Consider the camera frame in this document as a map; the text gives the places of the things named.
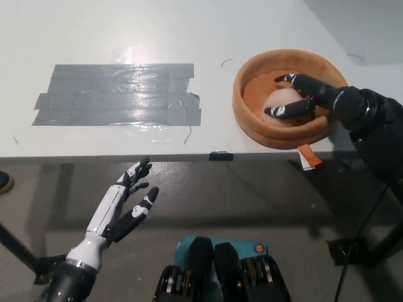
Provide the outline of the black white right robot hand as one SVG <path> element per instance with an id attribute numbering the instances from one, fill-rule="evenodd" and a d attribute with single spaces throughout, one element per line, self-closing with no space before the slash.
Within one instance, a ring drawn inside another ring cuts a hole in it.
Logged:
<path id="1" fill-rule="evenodd" d="M 294 89 L 302 93 L 301 100 L 264 109 L 266 115 L 278 120 L 311 114 L 316 106 L 332 110 L 338 92 L 337 88 L 305 74 L 281 75 L 275 78 L 275 82 L 289 82 Z"/>

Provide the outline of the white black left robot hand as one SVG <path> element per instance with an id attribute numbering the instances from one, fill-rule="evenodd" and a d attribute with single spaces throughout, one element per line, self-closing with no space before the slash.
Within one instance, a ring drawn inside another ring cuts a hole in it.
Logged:
<path id="1" fill-rule="evenodd" d="M 104 250 L 111 243 L 125 238 L 145 220 L 159 193 L 158 187 L 152 187 L 130 211 L 124 215 L 121 213 L 130 195 L 149 185 L 139 180 L 149 173 L 151 167 L 146 157 L 128 168 L 108 188 L 87 226 L 84 239 L 67 254 L 69 265 L 99 273 Z"/>

